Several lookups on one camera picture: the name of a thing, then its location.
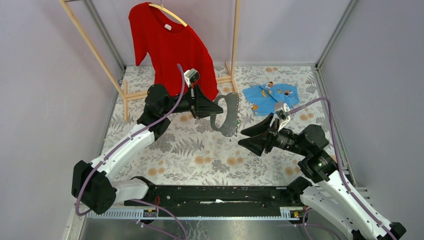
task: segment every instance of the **gray wall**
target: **gray wall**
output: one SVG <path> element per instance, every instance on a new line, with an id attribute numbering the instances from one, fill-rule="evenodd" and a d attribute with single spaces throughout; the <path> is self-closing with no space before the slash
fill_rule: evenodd
<path id="1" fill-rule="evenodd" d="M 422 239 L 424 1 L 359 1 L 321 69 L 351 167 L 377 210 Z"/>
<path id="2" fill-rule="evenodd" d="M 1 1 L 0 76 L 0 239 L 60 239 L 73 166 L 96 156 L 115 90 L 57 0 Z"/>
<path id="3" fill-rule="evenodd" d="M 135 64 L 128 14 L 139 0 L 93 0 L 119 53 Z M 160 4 L 159 0 L 151 2 Z M 215 63 L 231 60 L 235 0 L 162 0 L 189 24 Z M 349 0 L 241 0 L 237 63 L 315 63 Z"/>

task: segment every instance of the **wooden hanger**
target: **wooden hanger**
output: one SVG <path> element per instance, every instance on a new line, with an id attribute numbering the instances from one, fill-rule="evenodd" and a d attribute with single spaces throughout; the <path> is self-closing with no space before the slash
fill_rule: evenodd
<path id="1" fill-rule="evenodd" d="M 164 5 L 162 4 L 162 0 L 160 1 L 160 6 L 153 4 L 153 3 L 149 3 L 148 4 L 150 7 L 154 7 L 157 8 L 159 10 L 162 10 L 163 12 L 171 15 L 174 19 L 176 19 L 180 24 L 182 24 L 184 27 L 187 27 L 187 23 L 185 23 L 181 18 L 179 18 L 177 15 L 175 15 L 174 13 L 172 13 L 170 10 L 164 8 Z"/>

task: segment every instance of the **cable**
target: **cable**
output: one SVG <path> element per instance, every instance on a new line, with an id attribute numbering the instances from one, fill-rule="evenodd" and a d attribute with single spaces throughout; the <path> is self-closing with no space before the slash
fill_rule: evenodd
<path id="1" fill-rule="evenodd" d="M 136 131 L 134 134 L 131 135 L 131 138 L 134 138 L 135 136 L 137 136 L 138 134 L 148 130 L 149 128 L 153 127 L 154 125 L 160 123 L 162 120 L 164 120 L 165 118 L 167 118 L 171 113 L 173 113 L 173 111 L 177 108 L 178 104 L 180 104 L 181 99 L 183 98 L 183 94 L 184 94 L 184 87 L 186 86 L 186 80 L 184 78 L 184 71 L 183 68 L 181 67 L 180 64 L 176 65 L 177 68 L 179 69 L 179 71 L 181 72 L 181 79 L 182 79 L 182 85 L 181 85 L 181 93 L 178 96 L 178 99 L 176 101 L 176 104 L 171 108 L 171 110 L 169 110 L 169 112 L 165 115 L 163 115 L 163 117 L 159 118 L 157 121 L 149 124 L 146 127 L 143 127 L 143 129 Z M 126 139 L 124 139 L 122 142 L 120 142 L 116 147 L 114 147 L 104 158 L 103 161 L 100 161 L 94 168 L 93 170 L 91 170 L 91 172 L 88 174 L 87 178 L 85 179 L 84 183 L 81 186 L 81 189 L 79 190 L 78 193 L 78 197 L 76 198 L 76 204 L 75 204 L 75 214 L 79 217 L 84 216 L 86 214 L 88 214 L 89 212 L 91 212 L 91 209 L 85 211 L 85 212 L 80 212 L 80 203 L 81 203 L 81 198 L 83 197 L 83 192 L 84 190 L 86 190 L 87 184 L 89 183 L 90 179 L 92 178 L 93 174 L 97 171 L 97 169 L 100 168 L 100 166 L 102 164 L 104 164 L 106 162 L 106 160 L 108 160 L 110 158 L 110 156 L 115 153 L 122 145 L 124 145 L 126 142 L 128 142 L 131 138 L 127 137 Z"/>
<path id="2" fill-rule="evenodd" d="M 331 103 L 330 100 L 327 97 L 319 97 L 317 99 L 314 99 L 302 106 L 296 107 L 293 110 L 290 110 L 287 112 L 287 115 L 291 115 L 294 114 L 306 107 L 308 107 L 309 105 L 312 105 L 316 102 L 319 101 L 326 101 L 327 102 L 327 106 L 328 106 L 328 118 L 329 118 L 329 123 L 330 123 L 330 131 L 331 131 L 331 139 L 332 139 L 332 143 L 334 145 L 334 154 L 335 154 L 335 159 L 337 161 L 337 168 L 338 168 L 338 174 L 340 175 L 341 181 L 343 182 L 344 186 L 346 187 L 347 191 L 349 192 L 349 194 L 351 194 L 351 196 L 355 199 L 355 201 L 362 207 L 362 209 L 372 218 L 372 220 L 374 220 L 379 227 L 381 227 L 384 231 L 386 231 L 386 233 L 393 239 L 393 240 L 397 240 L 396 237 L 393 235 L 392 232 L 390 232 L 390 230 L 385 227 L 383 225 L 383 223 L 367 208 L 367 206 L 365 206 L 364 203 L 362 203 L 362 201 L 359 199 L 358 196 L 356 196 L 355 193 L 352 192 L 351 187 L 348 184 L 348 181 L 346 180 L 345 174 L 343 173 L 342 170 L 342 161 L 339 158 L 339 149 L 337 147 L 337 141 L 336 141 L 336 131 L 334 130 L 334 119 L 333 119 L 333 113 L 332 113 L 332 107 L 331 107 Z"/>
<path id="3" fill-rule="evenodd" d="M 306 235 L 309 237 L 309 239 L 310 240 L 313 240 L 312 239 L 312 237 L 311 237 L 311 235 L 309 234 L 309 232 L 308 232 L 308 230 L 306 229 L 306 225 L 308 225 L 308 226 L 313 226 L 313 227 L 317 227 L 317 228 L 321 228 L 321 229 L 324 229 L 324 230 L 327 230 L 327 231 L 329 231 L 330 233 L 332 233 L 332 234 L 334 234 L 337 238 L 338 238 L 338 240 L 342 240 L 342 238 L 335 232 L 335 231 L 333 231 L 331 228 L 329 228 L 329 227 L 326 227 L 326 226 L 323 226 L 323 225 L 319 225 L 319 224 L 314 224 L 314 223 L 306 223 L 306 215 L 308 215 L 308 213 L 309 213 L 309 211 L 311 211 L 312 210 L 312 208 L 308 208 L 305 212 L 304 212 L 304 214 L 303 214 L 303 217 L 302 217 L 302 225 L 303 225 L 303 228 L 305 229 L 305 232 L 306 232 Z"/>
<path id="4" fill-rule="evenodd" d="M 154 198 L 154 204 L 159 206 L 159 204 L 160 204 L 160 203 L 161 203 L 161 198 L 160 198 L 159 196 L 156 196 L 156 197 Z M 156 207 L 156 216 L 158 216 L 158 215 L 159 215 L 159 210 L 158 210 L 158 208 Z"/>
<path id="5" fill-rule="evenodd" d="M 180 237 L 177 237 L 177 236 L 174 236 L 174 235 L 172 235 L 171 233 L 169 233 L 169 232 L 167 232 L 167 231 L 165 231 L 165 230 L 162 230 L 162 229 L 160 229 L 160 228 L 157 228 L 157 227 L 155 227 L 155 226 L 150 226 L 150 225 L 148 225 L 148 224 L 144 224 L 144 226 L 146 226 L 146 227 L 148 227 L 148 228 L 151 228 L 151 229 L 154 229 L 154 230 L 156 230 L 156 231 L 159 231 L 159 232 L 161 232 L 161 233 L 163 233 L 163 234 L 166 234 L 166 235 L 168 235 L 168 236 L 170 236 L 170 237 L 172 237 L 172 238 L 174 238 L 174 239 L 178 239 L 178 240 L 187 240 L 187 239 L 189 239 L 189 235 L 187 234 L 187 230 L 186 230 L 186 228 L 184 227 L 184 225 L 181 223 L 181 221 L 174 215 L 174 214 L 172 214 L 170 211 L 168 211 L 166 208 L 164 208 L 164 207 L 161 207 L 161 206 L 158 206 L 158 205 L 155 205 L 155 204 L 151 204 L 151 203 L 148 203 L 148 202 L 145 202 L 145 201 L 142 201 L 142 200 L 138 200 L 138 199 L 131 199 L 131 201 L 134 201 L 134 202 L 136 202 L 136 203 L 139 203 L 139 204 L 144 204 L 144 205 L 147 205 L 147 206 L 150 206 L 150 207 L 154 207 L 154 208 L 158 208 L 158 209 L 160 209 L 160 210 L 162 210 L 162 211 L 164 211 L 165 213 L 167 213 L 167 214 L 169 214 L 171 217 L 173 217 L 175 220 L 176 220 L 176 222 L 181 226 L 181 228 L 182 228 L 182 231 L 184 232 L 184 235 L 185 235 L 185 238 L 180 238 Z"/>

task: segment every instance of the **wooden clothes rack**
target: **wooden clothes rack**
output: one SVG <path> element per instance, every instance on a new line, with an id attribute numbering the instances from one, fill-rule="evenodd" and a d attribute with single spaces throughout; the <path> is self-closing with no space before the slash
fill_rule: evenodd
<path id="1" fill-rule="evenodd" d="M 123 119 L 128 122 L 128 103 L 129 101 L 143 99 L 147 96 L 147 91 L 139 91 L 134 93 L 128 93 L 128 83 L 127 80 L 123 80 L 123 90 L 118 84 L 118 81 L 114 78 L 112 75 L 111 70 L 106 65 L 105 61 L 99 54 L 99 51 L 97 50 L 96 46 L 90 39 L 89 35 L 81 25 L 80 21 L 76 17 L 74 11 L 72 10 L 71 6 L 68 2 L 72 2 L 73 0 L 59 0 L 61 3 L 63 9 L 75 25 L 76 29 L 78 30 L 81 37 L 84 39 L 84 41 L 87 43 L 88 47 L 90 48 L 91 52 L 97 59 L 100 66 L 103 68 L 104 72 L 106 73 L 107 77 L 110 79 L 116 90 L 118 91 L 119 95 L 123 99 Z M 226 76 L 220 76 L 216 78 L 217 84 L 224 84 L 224 83 L 231 83 L 232 88 L 234 92 L 238 93 L 237 90 L 234 75 L 236 72 L 236 50 L 237 50 L 237 37 L 239 34 L 239 12 L 240 12 L 240 0 L 235 0 L 235 13 L 234 13 L 234 27 L 233 27 L 233 35 L 232 35 L 232 53 L 231 53 L 231 68 L 227 61 L 225 61 L 225 67 L 228 71 L 228 75 Z"/>

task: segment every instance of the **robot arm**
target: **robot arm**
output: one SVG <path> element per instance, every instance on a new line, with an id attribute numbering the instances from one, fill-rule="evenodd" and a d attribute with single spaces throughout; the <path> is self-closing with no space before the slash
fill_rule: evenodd
<path id="1" fill-rule="evenodd" d="M 305 158 L 298 163 L 302 173 L 315 185 L 320 186 L 333 199 L 325 197 L 312 183 L 304 177 L 293 181 L 287 189 L 292 191 L 297 200 L 312 207 L 323 215 L 350 240 L 391 240 L 392 237 L 382 226 L 390 227 L 390 232 L 400 239 L 406 232 L 398 222 L 390 222 L 378 213 L 352 186 L 344 174 L 339 174 L 337 163 L 324 151 L 329 144 L 325 133 L 319 125 L 308 125 L 301 133 L 295 134 L 285 125 L 288 120 L 286 104 L 276 105 L 277 119 L 273 120 L 271 113 L 257 125 L 241 131 L 249 136 L 238 142 L 239 145 L 261 156 L 269 153 L 273 147 L 286 150 Z M 367 211 L 375 215 L 373 219 Z"/>
<path id="2" fill-rule="evenodd" d="M 189 91 L 182 96 L 180 103 L 173 111 L 174 113 L 191 112 L 194 118 L 201 119 L 211 114 L 224 112 L 220 106 L 203 95 L 198 85 L 194 85 L 199 79 L 199 73 L 196 70 L 186 71 L 184 78 Z M 169 96 L 163 85 L 152 85 L 147 91 L 143 113 L 132 130 L 110 150 L 93 159 L 90 163 L 81 160 L 75 165 L 72 178 L 72 195 L 75 198 L 78 197 L 83 182 L 94 169 L 93 166 L 104 162 L 89 180 L 81 196 L 81 202 L 96 214 L 102 214 L 114 203 L 130 199 L 142 199 L 148 190 L 148 185 L 144 181 L 138 178 L 114 181 L 114 177 L 142 149 L 155 142 L 166 131 L 171 123 L 168 118 L 149 129 L 142 130 L 168 113 L 176 105 L 177 99 L 177 96 Z"/>

